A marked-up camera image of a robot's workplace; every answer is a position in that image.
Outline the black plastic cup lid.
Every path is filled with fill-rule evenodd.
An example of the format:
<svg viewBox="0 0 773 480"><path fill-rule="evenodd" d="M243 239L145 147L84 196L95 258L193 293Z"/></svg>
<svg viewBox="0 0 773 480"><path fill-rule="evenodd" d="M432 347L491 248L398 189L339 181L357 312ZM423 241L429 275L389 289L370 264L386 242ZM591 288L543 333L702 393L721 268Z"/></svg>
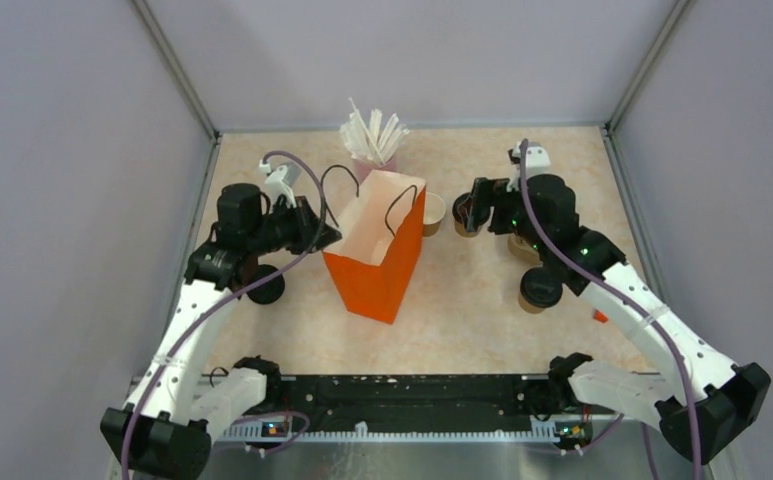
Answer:
<svg viewBox="0 0 773 480"><path fill-rule="evenodd" d="M563 285L544 267L534 267L521 277L519 295L531 304L547 309L562 299Z"/></svg>

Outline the orange paper bag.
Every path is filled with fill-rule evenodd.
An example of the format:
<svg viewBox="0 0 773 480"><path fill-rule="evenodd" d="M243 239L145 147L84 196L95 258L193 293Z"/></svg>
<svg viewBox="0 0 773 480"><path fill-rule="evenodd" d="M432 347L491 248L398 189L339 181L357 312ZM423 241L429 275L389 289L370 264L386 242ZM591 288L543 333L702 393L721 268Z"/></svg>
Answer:
<svg viewBox="0 0 773 480"><path fill-rule="evenodd" d="M339 212L342 238L323 250L347 311L392 324L419 259L427 181L373 171Z"/></svg>

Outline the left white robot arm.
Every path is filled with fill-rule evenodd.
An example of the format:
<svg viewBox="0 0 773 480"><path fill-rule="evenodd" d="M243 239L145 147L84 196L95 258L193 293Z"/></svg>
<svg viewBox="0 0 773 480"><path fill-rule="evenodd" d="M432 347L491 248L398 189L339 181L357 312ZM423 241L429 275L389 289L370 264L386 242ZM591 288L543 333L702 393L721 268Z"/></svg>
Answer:
<svg viewBox="0 0 773 480"><path fill-rule="evenodd" d="M234 367L204 395L197 387L212 347L237 302L281 279L284 268L261 265L279 250L299 263L342 235L304 196L268 204L260 187L223 188L207 240L189 257L180 296L164 337L140 382L120 408L109 408L100 430L121 466L121 475L196 479L221 434L248 410L270 413L281 404L282 386L272 366Z"/></svg>

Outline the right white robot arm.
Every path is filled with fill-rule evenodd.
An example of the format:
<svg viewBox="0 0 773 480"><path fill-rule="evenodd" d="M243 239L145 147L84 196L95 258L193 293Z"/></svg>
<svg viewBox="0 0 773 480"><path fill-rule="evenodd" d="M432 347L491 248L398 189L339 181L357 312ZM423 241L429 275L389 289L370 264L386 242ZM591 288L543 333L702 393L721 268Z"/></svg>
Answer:
<svg viewBox="0 0 773 480"><path fill-rule="evenodd" d="M757 419L772 380L755 362L739 364L687 326L640 278L604 234L580 222L574 191L552 174L513 187L479 177L452 206L467 235L486 228L523 239L539 257L522 278L522 299L555 305L563 289L605 315L656 369L637 374L575 353L556 358L551 404L616 411L658 430L680 455L706 465Z"/></svg>

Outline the brown paper coffee cup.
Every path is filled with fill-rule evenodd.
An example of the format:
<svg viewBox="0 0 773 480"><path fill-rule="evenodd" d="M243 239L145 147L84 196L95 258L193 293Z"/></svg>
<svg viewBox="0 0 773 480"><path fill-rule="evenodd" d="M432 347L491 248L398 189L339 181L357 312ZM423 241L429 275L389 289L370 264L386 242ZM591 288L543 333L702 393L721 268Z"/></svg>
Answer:
<svg viewBox="0 0 773 480"><path fill-rule="evenodd" d="M544 307L531 304L527 299L525 299L521 295L517 296L517 301L520 308L525 312L527 312L528 314L540 314L545 310Z"/></svg>

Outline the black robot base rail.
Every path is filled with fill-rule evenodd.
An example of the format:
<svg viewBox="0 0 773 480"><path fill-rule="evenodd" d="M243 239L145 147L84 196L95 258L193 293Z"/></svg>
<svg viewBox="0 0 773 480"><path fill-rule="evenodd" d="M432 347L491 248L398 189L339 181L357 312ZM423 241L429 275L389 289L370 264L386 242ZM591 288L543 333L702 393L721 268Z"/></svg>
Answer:
<svg viewBox="0 0 773 480"><path fill-rule="evenodd" d="M565 396L544 375L273 375L265 399L246 410L301 413L293 427L309 434L350 433L462 436L527 434L543 421L578 421L606 408Z"/></svg>

